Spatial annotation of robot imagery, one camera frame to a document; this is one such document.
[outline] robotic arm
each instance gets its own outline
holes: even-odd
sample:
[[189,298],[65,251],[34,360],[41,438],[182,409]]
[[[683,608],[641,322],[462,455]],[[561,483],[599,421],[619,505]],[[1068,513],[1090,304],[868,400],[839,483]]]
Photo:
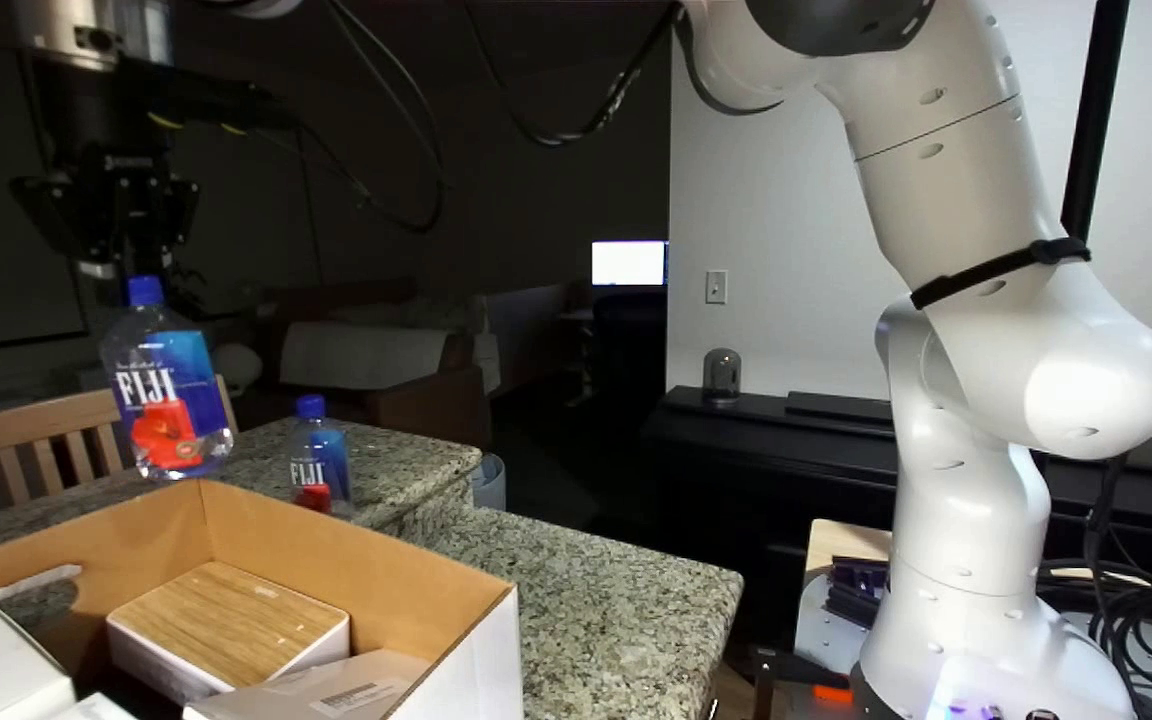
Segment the robotic arm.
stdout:
[[[301,0],[213,0],[269,19]],[[180,72],[177,0],[16,0],[47,134],[47,171],[16,200],[90,280],[167,271],[200,189],[167,164],[167,124],[291,128],[269,92]]]
[[868,717],[1130,717],[1115,668],[1035,598],[1047,483],[1026,447],[1152,436],[1152,326],[1042,207],[1011,60],[979,0],[683,0],[701,92],[823,92],[887,262],[898,493],[892,597],[854,668]]

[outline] water bottle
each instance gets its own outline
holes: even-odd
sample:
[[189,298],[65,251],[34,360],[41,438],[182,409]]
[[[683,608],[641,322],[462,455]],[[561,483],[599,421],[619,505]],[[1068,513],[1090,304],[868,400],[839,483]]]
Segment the water bottle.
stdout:
[[301,452],[291,455],[291,483],[301,505],[328,509],[350,498],[342,430],[328,421],[321,393],[294,394]]
[[147,478],[213,474],[234,430],[228,426],[207,341],[163,307],[154,276],[130,276],[127,304],[130,312],[105,335],[100,360],[134,470]]

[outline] bottle label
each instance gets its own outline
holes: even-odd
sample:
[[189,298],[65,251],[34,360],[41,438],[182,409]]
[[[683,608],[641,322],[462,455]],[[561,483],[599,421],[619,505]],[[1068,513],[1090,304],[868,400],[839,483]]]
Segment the bottle label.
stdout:
[[289,470],[291,470],[294,505],[315,509],[315,513],[333,509],[333,488],[315,455],[291,455]]
[[228,436],[223,394],[200,331],[150,331],[110,368],[125,426],[145,463],[200,467]]

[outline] computer screen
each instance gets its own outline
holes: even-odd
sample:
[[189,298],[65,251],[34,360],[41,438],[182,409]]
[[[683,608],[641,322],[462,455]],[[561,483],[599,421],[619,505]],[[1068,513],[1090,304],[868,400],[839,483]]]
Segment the computer screen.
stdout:
[[665,287],[669,241],[591,241],[586,243],[591,287]]

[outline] chair back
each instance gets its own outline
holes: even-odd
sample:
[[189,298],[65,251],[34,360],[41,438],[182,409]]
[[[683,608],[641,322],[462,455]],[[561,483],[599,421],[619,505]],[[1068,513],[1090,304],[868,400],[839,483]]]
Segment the chair back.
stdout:
[[0,413],[0,483],[7,505],[51,496],[130,467],[107,388]]

